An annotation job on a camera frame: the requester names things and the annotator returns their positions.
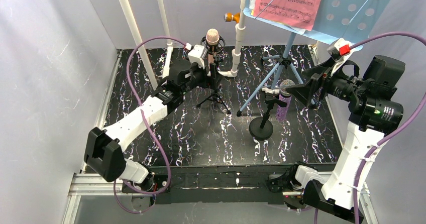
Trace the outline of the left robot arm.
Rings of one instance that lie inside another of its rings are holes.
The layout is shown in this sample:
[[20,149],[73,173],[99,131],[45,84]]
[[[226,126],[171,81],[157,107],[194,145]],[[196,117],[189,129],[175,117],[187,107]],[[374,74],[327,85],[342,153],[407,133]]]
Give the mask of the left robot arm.
[[165,118],[183,103],[184,95],[192,89],[210,88],[221,80],[217,68],[211,63],[200,68],[193,63],[188,70],[171,73],[161,80],[157,89],[135,110],[118,122],[89,131],[84,161],[105,181],[123,179],[141,184],[150,175],[143,164],[124,157],[130,143],[153,123]]

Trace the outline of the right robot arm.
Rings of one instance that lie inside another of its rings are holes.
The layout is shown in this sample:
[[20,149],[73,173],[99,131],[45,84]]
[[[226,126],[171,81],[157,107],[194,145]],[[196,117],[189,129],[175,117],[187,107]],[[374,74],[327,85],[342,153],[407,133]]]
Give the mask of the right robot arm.
[[310,105],[316,92],[319,99],[332,95],[348,103],[350,112],[347,135],[334,170],[327,180],[305,164],[299,164],[293,183],[303,189],[302,201],[316,209],[350,222],[363,220],[356,210],[366,177],[376,155],[379,141],[395,131],[403,117],[403,106],[393,102],[396,84],[405,71],[397,59],[376,55],[363,76],[359,67],[346,75],[334,71],[333,59],[304,72],[307,81],[285,90],[298,101]]

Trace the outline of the pink microphone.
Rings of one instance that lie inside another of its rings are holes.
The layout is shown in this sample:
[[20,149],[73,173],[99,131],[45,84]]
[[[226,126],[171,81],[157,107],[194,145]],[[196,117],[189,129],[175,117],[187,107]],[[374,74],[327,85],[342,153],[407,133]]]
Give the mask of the pink microphone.
[[220,41],[220,35],[218,30],[214,28],[209,29],[206,33],[205,39],[208,48],[208,63],[214,63],[219,55],[218,45]]

